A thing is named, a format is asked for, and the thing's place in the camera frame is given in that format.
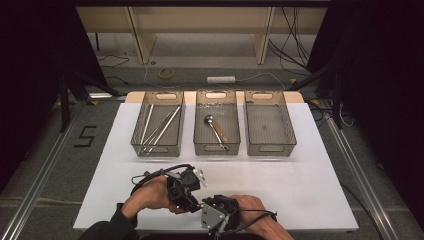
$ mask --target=floor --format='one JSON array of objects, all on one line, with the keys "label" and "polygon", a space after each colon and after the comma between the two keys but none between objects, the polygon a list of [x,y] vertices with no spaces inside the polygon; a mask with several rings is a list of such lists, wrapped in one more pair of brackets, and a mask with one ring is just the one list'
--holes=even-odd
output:
[{"label": "floor", "polygon": [[[94,34],[89,34],[89,38],[95,49]],[[271,40],[280,47],[286,38],[287,35],[271,36]],[[302,36],[301,39],[304,48],[310,51],[315,36]],[[283,62],[284,68],[290,69],[290,72],[285,71],[280,58],[270,49],[267,51],[265,64],[257,65],[249,35],[161,34],[158,35],[152,56],[146,65],[138,62],[130,34],[99,34],[99,44],[100,51],[96,51],[96,54],[105,76],[108,77],[108,84],[122,92],[147,87],[197,88],[198,84],[206,84],[206,77],[212,74],[235,76],[238,80],[253,77],[232,86],[234,88],[260,87],[264,82],[265,85],[280,88],[281,84],[288,87],[292,81],[301,81],[306,77],[292,72],[308,74],[296,64]],[[302,61],[294,41],[286,45],[285,51],[296,60]],[[158,69],[164,68],[173,68],[176,71],[175,77],[166,80],[167,82],[157,78]],[[311,84],[300,92],[305,99],[310,99],[314,97],[315,87],[316,84]],[[92,87],[88,89],[91,93],[99,92]],[[50,119],[28,154],[28,159],[22,162],[0,195],[2,231],[17,217],[16,212],[33,189],[32,184],[40,179],[39,173],[47,169],[45,179],[39,181],[42,187],[39,195],[36,195],[37,201],[32,201],[32,207],[23,217],[18,216],[22,217],[23,224],[16,239],[76,239],[80,236],[81,232],[73,230],[72,225],[96,169],[114,115],[122,101],[123,99],[109,99],[89,104],[74,103],[71,109],[75,123],[66,136],[59,134],[60,105],[53,107]],[[319,101],[319,104],[322,108],[329,107],[324,100]],[[290,233],[295,239],[302,240],[379,239],[378,229],[385,239],[424,239],[423,231],[397,194],[384,169],[379,168],[378,161],[361,133],[360,123],[353,122],[349,126],[353,118],[347,107],[345,110],[347,111],[343,112],[343,116],[346,122],[343,130],[338,131],[329,115],[311,106],[336,174],[347,186],[345,195],[357,218],[359,229],[352,233]],[[87,135],[95,135],[95,141],[89,148],[76,148],[78,144],[87,143],[79,136],[81,129],[88,125],[96,126],[87,128],[85,132]],[[351,151],[347,152],[341,146],[350,146]],[[57,149],[59,155],[52,156],[52,149]],[[359,176],[355,172],[358,166],[361,170]],[[355,197],[367,205],[372,218],[377,220],[377,227]]]}]

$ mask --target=white tabletop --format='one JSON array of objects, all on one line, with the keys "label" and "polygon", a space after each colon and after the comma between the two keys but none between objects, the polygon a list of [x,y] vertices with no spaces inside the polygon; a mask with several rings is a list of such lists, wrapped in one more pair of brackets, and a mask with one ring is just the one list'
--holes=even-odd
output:
[{"label": "white tabletop", "polygon": [[[289,103],[297,145],[290,157],[247,156],[243,105],[238,104],[240,143],[237,156],[196,156],[193,144],[195,105],[188,103],[178,158],[140,158],[130,145],[141,104],[121,104],[91,185],[81,206],[75,229],[84,230],[108,221],[117,202],[124,202],[131,178],[188,163],[203,169],[208,187],[194,191],[202,198],[215,194],[259,196],[266,208],[278,212],[287,230],[356,230],[352,214],[331,165],[311,112],[304,103]],[[146,232],[206,232],[201,211],[174,215],[168,210],[143,210],[137,229]]]}]

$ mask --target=power strip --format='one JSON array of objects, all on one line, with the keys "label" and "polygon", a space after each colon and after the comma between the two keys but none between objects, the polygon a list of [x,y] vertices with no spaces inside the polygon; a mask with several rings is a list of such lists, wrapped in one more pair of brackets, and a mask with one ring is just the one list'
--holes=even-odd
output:
[{"label": "power strip", "polygon": [[235,83],[236,82],[236,77],[234,76],[226,76],[226,77],[208,77],[207,82],[209,84],[214,84],[214,83]]}]

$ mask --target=human hand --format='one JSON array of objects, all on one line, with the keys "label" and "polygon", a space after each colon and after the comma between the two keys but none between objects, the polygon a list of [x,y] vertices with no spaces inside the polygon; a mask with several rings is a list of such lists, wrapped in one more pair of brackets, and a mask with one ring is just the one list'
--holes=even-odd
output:
[{"label": "human hand", "polygon": [[[250,195],[233,195],[230,198],[234,198],[239,203],[239,207],[242,210],[240,212],[240,226],[245,226],[250,221],[264,214],[266,211],[260,198]],[[279,223],[274,221],[270,216],[264,217],[256,223],[245,228],[249,233],[258,235],[264,239],[269,240],[289,240],[293,239],[290,234],[281,226]]]},{"label": "human hand", "polygon": [[183,213],[184,210],[177,208],[175,203],[168,196],[167,178],[165,176],[155,177],[137,189],[125,201],[121,208],[127,219],[132,219],[135,215],[145,209],[167,208],[175,214]]}]

